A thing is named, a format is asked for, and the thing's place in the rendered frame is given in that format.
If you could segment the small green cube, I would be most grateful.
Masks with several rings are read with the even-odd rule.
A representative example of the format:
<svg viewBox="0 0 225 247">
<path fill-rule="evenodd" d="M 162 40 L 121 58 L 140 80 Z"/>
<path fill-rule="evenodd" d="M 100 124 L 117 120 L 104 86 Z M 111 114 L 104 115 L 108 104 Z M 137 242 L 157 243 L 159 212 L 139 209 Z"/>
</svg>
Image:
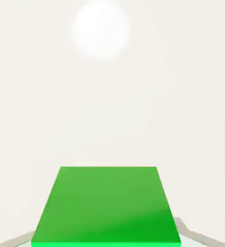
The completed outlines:
<svg viewBox="0 0 225 247">
<path fill-rule="evenodd" d="M 156 167 L 61 167 L 31 247 L 181 247 Z"/>
</svg>

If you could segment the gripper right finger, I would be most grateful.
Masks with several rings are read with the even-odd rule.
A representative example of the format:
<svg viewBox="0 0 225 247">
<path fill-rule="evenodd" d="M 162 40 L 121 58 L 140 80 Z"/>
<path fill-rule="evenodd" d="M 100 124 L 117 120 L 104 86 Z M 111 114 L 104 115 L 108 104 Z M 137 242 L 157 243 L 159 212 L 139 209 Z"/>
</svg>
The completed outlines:
<svg viewBox="0 0 225 247">
<path fill-rule="evenodd" d="M 181 247 L 225 247 L 225 243 L 191 231 L 181 218 L 175 217 L 175 224 L 181 238 Z"/>
</svg>

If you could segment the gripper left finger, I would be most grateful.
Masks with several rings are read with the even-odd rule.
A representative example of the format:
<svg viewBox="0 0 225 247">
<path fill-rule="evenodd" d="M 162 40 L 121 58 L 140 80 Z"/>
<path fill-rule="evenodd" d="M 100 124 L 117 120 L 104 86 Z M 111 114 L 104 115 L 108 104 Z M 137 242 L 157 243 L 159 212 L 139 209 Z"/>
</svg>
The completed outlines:
<svg viewBox="0 0 225 247">
<path fill-rule="evenodd" d="M 16 238 L 7 240 L 3 243 L 0 243 L 0 247 L 18 247 L 24 243 L 28 243 L 31 241 L 32 237 L 33 237 L 34 232 L 28 232 L 26 234 L 20 235 Z"/>
</svg>

